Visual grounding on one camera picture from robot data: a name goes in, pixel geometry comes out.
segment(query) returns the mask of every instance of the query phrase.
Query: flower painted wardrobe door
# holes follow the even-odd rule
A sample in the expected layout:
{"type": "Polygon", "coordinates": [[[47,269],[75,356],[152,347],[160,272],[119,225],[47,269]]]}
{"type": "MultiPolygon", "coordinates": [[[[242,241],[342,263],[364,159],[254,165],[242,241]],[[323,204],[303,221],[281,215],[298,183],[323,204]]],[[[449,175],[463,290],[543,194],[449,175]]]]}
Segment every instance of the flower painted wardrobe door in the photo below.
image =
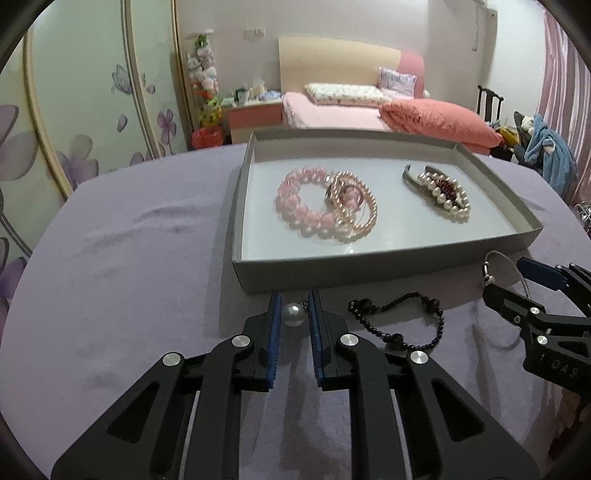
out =
{"type": "Polygon", "coordinates": [[[29,112],[21,42],[0,74],[0,339],[31,251],[63,202],[29,112]]]}
{"type": "Polygon", "coordinates": [[[187,151],[190,142],[178,82],[171,0],[132,0],[135,56],[160,155],[187,151]]]}
{"type": "Polygon", "coordinates": [[[29,30],[40,118],[72,190],[147,152],[121,8],[119,0],[55,0],[29,30]]]}

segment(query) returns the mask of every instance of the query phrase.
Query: black beaded bracelet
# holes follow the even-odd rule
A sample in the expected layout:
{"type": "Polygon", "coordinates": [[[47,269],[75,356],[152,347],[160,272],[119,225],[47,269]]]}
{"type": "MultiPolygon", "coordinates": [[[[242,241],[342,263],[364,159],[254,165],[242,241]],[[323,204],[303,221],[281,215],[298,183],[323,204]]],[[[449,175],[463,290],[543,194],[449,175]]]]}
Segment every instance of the black beaded bracelet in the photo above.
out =
{"type": "Polygon", "coordinates": [[[352,300],[348,304],[348,310],[355,316],[355,318],[359,321],[361,325],[365,327],[365,329],[375,335],[378,338],[381,338],[384,343],[386,343],[390,348],[393,350],[406,352],[410,350],[431,350],[437,346],[441,337],[443,336],[443,325],[445,321],[443,320],[443,310],[439,308],[439,300],[437,299],[430,299],[425,295],[421,295],[417,291],[413,291],[411,293],[407,293],[402,295],[402,297],[397,298],[396,300],[384,305],[383,307],[377,307],[373,305],[370,299],[361,299],[361,300],[352,300]],[[367,320],[366,316],[374,315],[380,312],[387,312],[390,309],[393,309],[396,305],[404,302],[404,300],[420,298],[423,305],[425,305],[425,310],[428,314],[436,315],[439,319],[439,325],[437,327],[437,336],[426,345],[409,345],[407,342],[404,341],[401,333],[385,333],[378,330],[376,327],[372,326],[371,323],[367,320]]]}

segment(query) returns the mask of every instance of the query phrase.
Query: pink nightstand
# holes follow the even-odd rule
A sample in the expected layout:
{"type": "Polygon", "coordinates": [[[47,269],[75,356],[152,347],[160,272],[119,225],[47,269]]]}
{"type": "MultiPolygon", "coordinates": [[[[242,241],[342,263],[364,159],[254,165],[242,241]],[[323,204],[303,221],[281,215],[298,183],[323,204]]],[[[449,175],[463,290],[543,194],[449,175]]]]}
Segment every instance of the pink nightstand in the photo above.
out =
{"type": "Polygon", "coordinates": [[[245,143],[255,130],[281,125],[283,101],[250,100],[246,105],[227,107],[225,113],[232,134],[232,143],[245,143]]]}

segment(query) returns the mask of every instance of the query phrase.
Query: pink headboard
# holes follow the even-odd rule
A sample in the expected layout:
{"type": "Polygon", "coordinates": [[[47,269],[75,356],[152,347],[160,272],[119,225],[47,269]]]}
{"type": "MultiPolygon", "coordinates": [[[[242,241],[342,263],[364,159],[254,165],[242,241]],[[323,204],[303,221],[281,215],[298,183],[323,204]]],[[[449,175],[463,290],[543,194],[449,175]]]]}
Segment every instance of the pink headboard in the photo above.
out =
{"type": "Polygon", "coordinates": [[[396,71],[416,75],[417,83],[414,86],[414,97],[423,98],[423,92],[425,90],[425,62],[423,57],[416,53],[403,51],[400,56],[400,64],[396,71]]]}
{"type": "Polygon", "coordinates": [[[333,38],[281,37],[282,92],[303,92],[311,82],[378,85],[378,67],[417,76],[415,97],[423,98],[425,64],[414,53],[333,38]]]}

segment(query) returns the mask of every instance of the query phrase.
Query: curtain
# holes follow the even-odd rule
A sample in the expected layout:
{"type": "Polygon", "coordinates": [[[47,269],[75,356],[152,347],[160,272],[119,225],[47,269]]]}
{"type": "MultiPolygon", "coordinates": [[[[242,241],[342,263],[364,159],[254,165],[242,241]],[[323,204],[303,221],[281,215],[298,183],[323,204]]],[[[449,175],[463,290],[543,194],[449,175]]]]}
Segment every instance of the curtain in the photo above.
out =
{"type": "Polygon", "coordinates": [[[579,181],[565,199],[591,201],[591,74],[567,34],[545,13],[546,62],[538,113],[558,132],[574,155],[579,181]]]}

